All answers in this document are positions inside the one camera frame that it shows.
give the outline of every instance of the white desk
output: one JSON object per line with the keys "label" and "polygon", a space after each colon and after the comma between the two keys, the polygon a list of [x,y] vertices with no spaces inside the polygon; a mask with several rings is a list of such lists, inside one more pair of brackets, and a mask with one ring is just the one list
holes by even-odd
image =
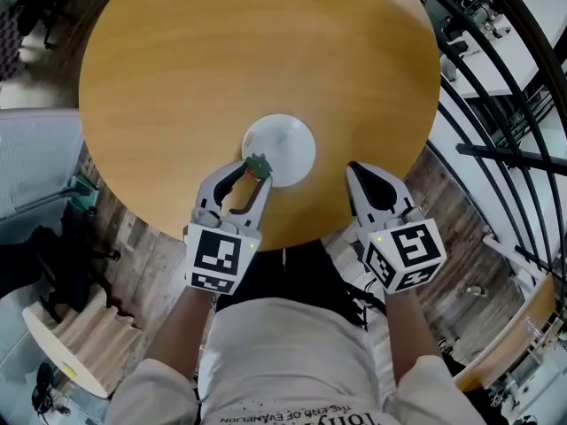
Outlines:
{"label": "white desk", "polygon": [[[533,17],[540,24],[543,33],[552,46],[557,44],[564,29],[567,27],[567,0],[523,0]],[[506,20],[499,21],[497,26],[511,26]],[[514,28],[502,39],[493,42],[496,49],[520,89],[524,89],[538,72],[538,67],[524,46],[520,36]],[[496,70],[492,61],[484,52],[473,54],[464,58],[465,64],[477,76],[491,96],[510,95],[511,91]],[[478,97],[470,83],[457,72],[454,88],[464,98]]]}

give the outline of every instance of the wooden floor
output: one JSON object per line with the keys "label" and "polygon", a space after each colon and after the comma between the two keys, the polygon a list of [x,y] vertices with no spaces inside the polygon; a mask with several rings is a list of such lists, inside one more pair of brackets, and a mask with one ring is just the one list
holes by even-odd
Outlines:
{"label": "wooden floor", "polygon": [[[41,29],[35,38],[27,38],[26,48],[38,54],[22,77],[3,84],[0,105],[77,106],[82,53],[107,1],[77,0],[76,11],[83,16],[75,27],[58,28],[56,50],[43,50]],[[184,244],[148,226],[128,210],[106,187],[86,147],[78,171],[100,189],[93,229],[97,245],[122,254],[120,261],[100,269],[113,284],[113,295],[122,308],[135,316],[136,325],[143,331],[130,361],[133,367],[183,290]],[[504,327],[522,299],[509,279],[506,261],[481,242],[485,223],[428,148],[408,173],[406,184],[416,203],[435,218],[447,249],[448,261],[442,272],[420,291],[428,322],[437,337],[444,336],[454,345],[456,358],[467,363]],[[363,266],[350,246],[353,229],[351,226],[338,231],[324,242],[341,274],[364,283]],[[485,288],[487,297],[465,294],[471,285]],[[369,317],[384,396],[393,388],[388,331],[384,317]]]}

